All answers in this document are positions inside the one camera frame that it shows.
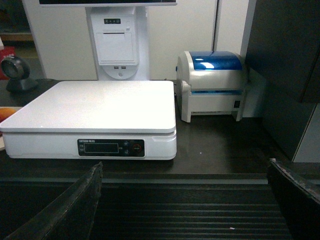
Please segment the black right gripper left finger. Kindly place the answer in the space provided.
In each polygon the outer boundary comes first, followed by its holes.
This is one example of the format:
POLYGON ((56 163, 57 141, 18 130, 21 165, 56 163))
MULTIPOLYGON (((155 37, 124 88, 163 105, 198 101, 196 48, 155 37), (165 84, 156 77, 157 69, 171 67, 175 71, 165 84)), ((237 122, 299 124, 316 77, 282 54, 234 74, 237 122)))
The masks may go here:
POLYGON ((99 162, 6 240, 88 240, 101 197, 99 162))

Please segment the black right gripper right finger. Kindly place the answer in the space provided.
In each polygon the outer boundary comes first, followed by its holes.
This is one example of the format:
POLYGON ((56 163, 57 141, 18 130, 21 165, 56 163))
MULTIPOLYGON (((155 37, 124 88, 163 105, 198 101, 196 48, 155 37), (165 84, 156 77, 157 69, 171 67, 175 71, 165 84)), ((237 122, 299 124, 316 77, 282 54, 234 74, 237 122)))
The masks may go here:
POLYGON ((294 240, 320 238, 320 187, 272 158, 267 181, 294 240))

